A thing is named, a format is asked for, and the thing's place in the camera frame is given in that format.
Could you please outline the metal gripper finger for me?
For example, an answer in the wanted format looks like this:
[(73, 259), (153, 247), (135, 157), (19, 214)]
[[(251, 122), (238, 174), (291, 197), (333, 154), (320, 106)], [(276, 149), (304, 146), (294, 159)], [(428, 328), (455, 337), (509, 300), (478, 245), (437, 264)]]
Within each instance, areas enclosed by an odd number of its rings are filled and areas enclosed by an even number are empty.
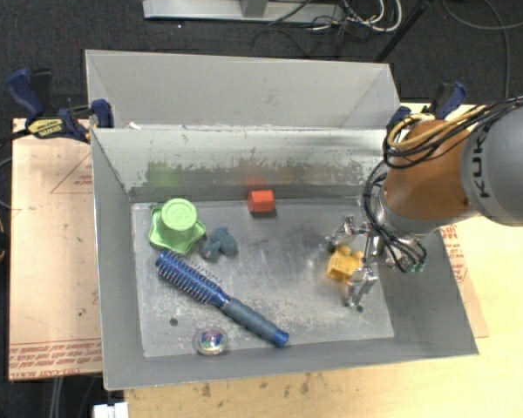
[(339, 226), (325, 239), (326, 249), (334, 252), (339, 246), (349, 245), (356, 237), (367, 233), (367, 225), (354, 215), (343, 217)]
[(346, 307), (360, 307), (363, 297), (368, 294), (378, 280), (376, 271), (370, 265), (363, 265), (349, 278), (349, 289), (344, 301)]

